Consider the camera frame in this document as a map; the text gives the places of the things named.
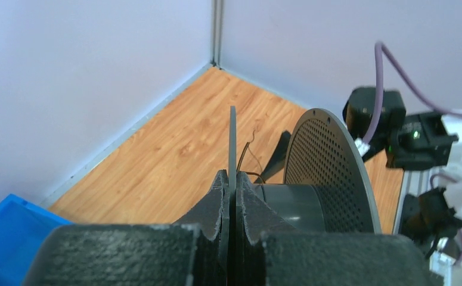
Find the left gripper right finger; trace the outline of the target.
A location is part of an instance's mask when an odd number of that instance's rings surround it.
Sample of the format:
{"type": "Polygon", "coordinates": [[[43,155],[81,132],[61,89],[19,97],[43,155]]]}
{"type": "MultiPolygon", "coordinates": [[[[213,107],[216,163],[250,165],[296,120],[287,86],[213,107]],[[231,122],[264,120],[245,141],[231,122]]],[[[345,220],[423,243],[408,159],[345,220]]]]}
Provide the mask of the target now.
{"type": "Polygon", "coordinates": [[[235,285],[266,284],[264,242],[273,232],[296,229],[257,195],[249,176],[237,173],[236,188],[235,285]]]}

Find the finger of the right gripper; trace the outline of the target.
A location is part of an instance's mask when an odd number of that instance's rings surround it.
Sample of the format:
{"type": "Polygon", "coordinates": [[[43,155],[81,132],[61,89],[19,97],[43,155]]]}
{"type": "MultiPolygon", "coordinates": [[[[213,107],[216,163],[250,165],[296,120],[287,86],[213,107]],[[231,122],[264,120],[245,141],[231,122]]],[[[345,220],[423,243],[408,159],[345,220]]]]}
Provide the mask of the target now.
{"type": "Polygon", "coordinates": [[[255,184],[261,183],[261,178],[267,181],[284,168],[291,136],[292,134],[287,130],[281,133],[277,146],[266,164],[265,170],[260,173],[260,178],[254,181],[255,184]]]}

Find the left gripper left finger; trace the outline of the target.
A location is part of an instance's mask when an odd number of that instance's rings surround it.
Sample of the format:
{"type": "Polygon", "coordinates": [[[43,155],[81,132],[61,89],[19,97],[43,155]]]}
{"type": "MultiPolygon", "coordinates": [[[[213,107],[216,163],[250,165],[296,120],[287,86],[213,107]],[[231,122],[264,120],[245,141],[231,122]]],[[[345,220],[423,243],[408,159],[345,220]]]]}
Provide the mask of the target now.
{"type": "Polygon", "coordinates": [[[228,188],[226,170],[217,171],[206,195],[177,225],[196,225],[200,230],[191,275],[193,285],[226,285],[229,242],[228,188]]]}

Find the dark grey cable spool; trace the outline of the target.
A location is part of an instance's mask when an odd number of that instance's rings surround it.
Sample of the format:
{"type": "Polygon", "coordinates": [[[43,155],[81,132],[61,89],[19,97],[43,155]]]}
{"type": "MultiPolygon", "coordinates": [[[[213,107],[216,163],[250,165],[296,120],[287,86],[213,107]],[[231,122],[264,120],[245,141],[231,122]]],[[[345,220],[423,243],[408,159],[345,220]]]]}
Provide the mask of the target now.
{"type": "Polygon", "coordinates": [[[249,176],[261,200],[295,231],[381,233],[370,179],[343,123],[313,108],[290,133],[284,168],[272,178],[255,184],[265,168],[237,170],[249,176]]]}

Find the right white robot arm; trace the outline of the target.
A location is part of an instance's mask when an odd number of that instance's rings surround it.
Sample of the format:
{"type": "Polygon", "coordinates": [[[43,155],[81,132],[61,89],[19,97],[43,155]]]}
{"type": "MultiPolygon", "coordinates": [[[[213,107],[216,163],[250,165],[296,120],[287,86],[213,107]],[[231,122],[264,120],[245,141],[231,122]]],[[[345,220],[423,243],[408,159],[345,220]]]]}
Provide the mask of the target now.
{"type": "Polygon", "coordinates": [[[256,285],[444,285],[441,239],[462,229],[462,178],[407,191],[399,229],[383,235],[365,162],[426,172],[462,162],[462,121],[446,111],[406,114],[396,90],[352,91],[339,121],[313,108],[283,132],[255,195],[240,195],[249,224],[271,229],[249,239],[265,266],[240,283],[256,285]]]}

